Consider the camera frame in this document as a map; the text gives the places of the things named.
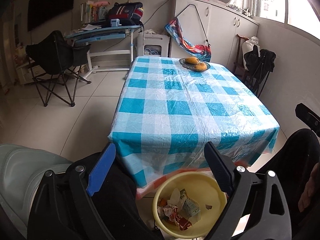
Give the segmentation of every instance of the blue and white tablecloth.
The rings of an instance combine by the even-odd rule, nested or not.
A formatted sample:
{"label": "blue and white tablecloth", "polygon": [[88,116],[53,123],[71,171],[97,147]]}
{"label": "blue and white tablecloth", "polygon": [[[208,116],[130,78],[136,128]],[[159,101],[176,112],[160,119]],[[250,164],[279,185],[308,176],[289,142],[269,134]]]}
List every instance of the blue and white tablecloth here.
{"label": "blue and white tablecloth", "polygon": [[108,138],[138,187],[178,169],[208,168],[208,141],[244,165],[272,151],[277,121],[230,71],[210,65],[200,73],[175,58],[133,62]]}

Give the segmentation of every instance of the fruit plate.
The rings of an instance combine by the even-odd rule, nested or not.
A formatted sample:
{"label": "fruit plate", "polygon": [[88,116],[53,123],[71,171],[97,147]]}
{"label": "fruit plate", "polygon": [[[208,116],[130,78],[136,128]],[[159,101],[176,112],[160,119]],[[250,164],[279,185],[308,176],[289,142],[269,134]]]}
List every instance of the fruit plate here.
{"label": "fruit plate", "polygon": [[196,69],[195,68],[196,64],[187,63],[185,58],[179,59],[179,62],[183,67],[190,69],[190,70],[193,70],[193,71],[197,71],[197,72],[204,72],[211,67],[207,62],[204,62],[202,60],[199,60],[199,63],[205,63],[207,65],[207,69],[205,69],[205,70]]}

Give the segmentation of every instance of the cable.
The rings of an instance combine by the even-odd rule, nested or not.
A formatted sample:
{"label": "cable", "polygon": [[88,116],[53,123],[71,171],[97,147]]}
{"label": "cable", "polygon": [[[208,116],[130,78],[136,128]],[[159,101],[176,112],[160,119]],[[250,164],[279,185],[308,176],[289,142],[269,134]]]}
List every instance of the cable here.
{"label": "cable", "polygon": [[[155,12],[151,15],[151,17],[144,23],[144,25],[155,15],[155,13],[162,7],[162,6],[164,6],[167,2],[168,2],[169,0],[167,0],[167,1],[165,1],[162,5],[160,5],[160,7],[158,7],[158,9],[157,10],[155,10]],[[111,45],[110,47],[108,47],[108,48],[106,48],[104,51],[106,51],[107,49],[110,49],[111,47],[113,47],[113,46],[116,46],[117,44],[119,44],[121,41],[119,41],[118,43],[116,43],[116,44],[114,44],[114,45]]]}

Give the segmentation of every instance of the blue desk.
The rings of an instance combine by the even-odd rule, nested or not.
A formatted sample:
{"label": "blue desk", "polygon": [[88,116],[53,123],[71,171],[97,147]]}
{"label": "blue desk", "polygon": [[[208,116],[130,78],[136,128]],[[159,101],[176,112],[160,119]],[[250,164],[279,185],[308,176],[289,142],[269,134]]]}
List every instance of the blue desk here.
{"label": "blue desk", "polygon": [[130,68],[98,68],[98,65],[92,67],[91,57],[105,56],[105,55],[119,55],[119,54],[130,54],[130,63],[133,61],[133,32],[140,28],[139,25],[133,26],[118,26],[94,29],[92,31],[83,31],[66,36],[66,39],[73,40],[73,45],[78,44],[88,44],[89,42],[96,41],[106,41],[112,39],[121,39],[127,37],[129,34],[131,36],[130,49],[128,50],[113,50],[113,51],[102,51],[90,53],[88,51],[88,69],[89,72],[84,76],[87,78],[91,73],[102,72],[102,71],[120,71],[129,70]]}

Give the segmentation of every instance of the white wall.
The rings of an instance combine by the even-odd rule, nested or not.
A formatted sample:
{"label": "white wall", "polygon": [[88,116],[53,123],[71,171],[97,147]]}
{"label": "white wall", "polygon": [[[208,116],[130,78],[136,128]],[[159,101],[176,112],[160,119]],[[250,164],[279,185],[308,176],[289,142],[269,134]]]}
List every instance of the white wall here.
{"label": "white wall", "polygon": [[[62,33],[68,32],[72,29],[77,29],[80,27],[80,4],[86,2],[87,0],[74,0],[74,8],[72,11],[65,12],[47,22],[35,28],[31,32],[27,31],[27,15],[28,15],[28,1],[29,0],[15,0],[15,15],[21,13],[21,31],[20,39],[23,41],[24,45],[32,43],[38,43],[43,40],[47,35],[49,35],[53,30],[60,30]],[[115,2],[123,3],[128,0],[106,0],[111,3],[111,6]],[[144,13],[142,17],[142,22],[146,22],[154,11],[161,6],[167,0],[130,0],[131,2],[140,1],[143,3]],[[165,24],[168,23],[172,15],[172,3],[169,1],[164,6],[162,6],[153,18],[146,24],[145,28],[160,28],[164,29]],[[96,42],[92,45],[92,52],[96,50],[101,50],[109,47],[112,44],[119,42],[120,40]],[[121,42],[118,46],[114,46],[112,49],[123,48],[123,46],[129,45],[129,38],[126,41]]]}
{"label": "white wall", "polygon": [[275,68],[260,100],[279,122],[286,137],[307,126],[295,116],[304,103],[320,115],[320,46],[284,27],[284,24],[255,17],[260,26],[260,47],[276,53]]}

